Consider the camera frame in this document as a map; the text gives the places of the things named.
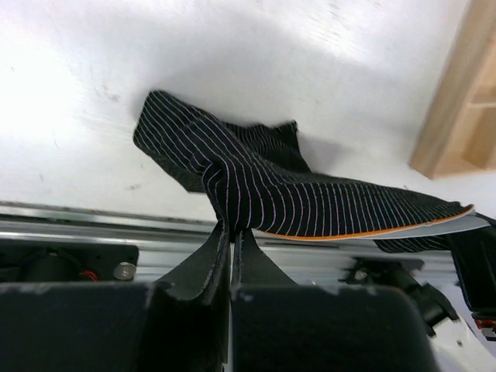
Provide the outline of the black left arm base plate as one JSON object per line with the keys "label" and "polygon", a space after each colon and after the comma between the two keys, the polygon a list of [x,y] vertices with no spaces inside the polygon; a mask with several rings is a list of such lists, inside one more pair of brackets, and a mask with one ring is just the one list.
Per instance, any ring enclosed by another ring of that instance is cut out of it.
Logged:
{"label": "black left arm base plate", "polygon": [[1,282],[132,281],[137,246],[1,240]]}

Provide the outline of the black pinstriped underwear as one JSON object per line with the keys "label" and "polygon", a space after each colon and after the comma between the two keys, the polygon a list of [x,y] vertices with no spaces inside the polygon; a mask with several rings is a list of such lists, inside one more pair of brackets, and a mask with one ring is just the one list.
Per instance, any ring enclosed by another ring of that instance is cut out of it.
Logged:
{"label": "black pinstriped underwear", "polygon": [[296,122],[238,126],[165,91],[150,92],[134,144],[183,188],[207,195],[231,233],[286,239],[376,236],[469,215],[470,205],[318,174],[298,146]]}

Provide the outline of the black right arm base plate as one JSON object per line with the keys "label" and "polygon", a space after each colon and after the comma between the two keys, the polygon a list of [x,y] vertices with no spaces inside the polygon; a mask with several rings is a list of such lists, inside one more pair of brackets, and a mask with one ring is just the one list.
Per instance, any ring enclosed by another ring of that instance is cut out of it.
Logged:
{"label": "black right arm base plate", "polygon": [[426,327],[427,335],[436,335],[435,327],[449,319],[458,322],[460,317],[448,298],[431,284],[420,284],[414,272],[421,270],[419,259],[386,259],[355,257],[354,265],[340,281],[346,284],[375,285],[397,288],[416,303]]}

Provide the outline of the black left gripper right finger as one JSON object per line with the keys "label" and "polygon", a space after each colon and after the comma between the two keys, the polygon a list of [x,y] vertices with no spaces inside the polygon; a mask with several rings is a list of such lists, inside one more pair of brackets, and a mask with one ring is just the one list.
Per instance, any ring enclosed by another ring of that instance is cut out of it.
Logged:
{"label": "black left gripper right finger", "polygon": [[234,244],[231,284],[232,361],[274,364],[288,317],[284,301],[298,285],[242,231]]}

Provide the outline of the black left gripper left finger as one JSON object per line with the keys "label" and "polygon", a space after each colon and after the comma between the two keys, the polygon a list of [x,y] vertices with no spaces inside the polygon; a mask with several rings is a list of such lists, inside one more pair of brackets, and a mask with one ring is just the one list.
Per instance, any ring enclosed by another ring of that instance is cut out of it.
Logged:
{"label": "black left gripper left finger", "polygon": [[229,330],[229,233],[207,240],[157,282],[160,331],[169,364],[221,364]]}

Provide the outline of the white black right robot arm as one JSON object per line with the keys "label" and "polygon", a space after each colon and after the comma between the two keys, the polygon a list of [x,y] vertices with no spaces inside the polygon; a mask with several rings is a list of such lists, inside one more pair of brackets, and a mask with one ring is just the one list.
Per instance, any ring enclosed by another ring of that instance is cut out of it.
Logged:
{"label": "white black right robot arm", "polygon": [[447,236],[459,287],[476,327],[495,341],[495,220],[476,214],[487,225]]}

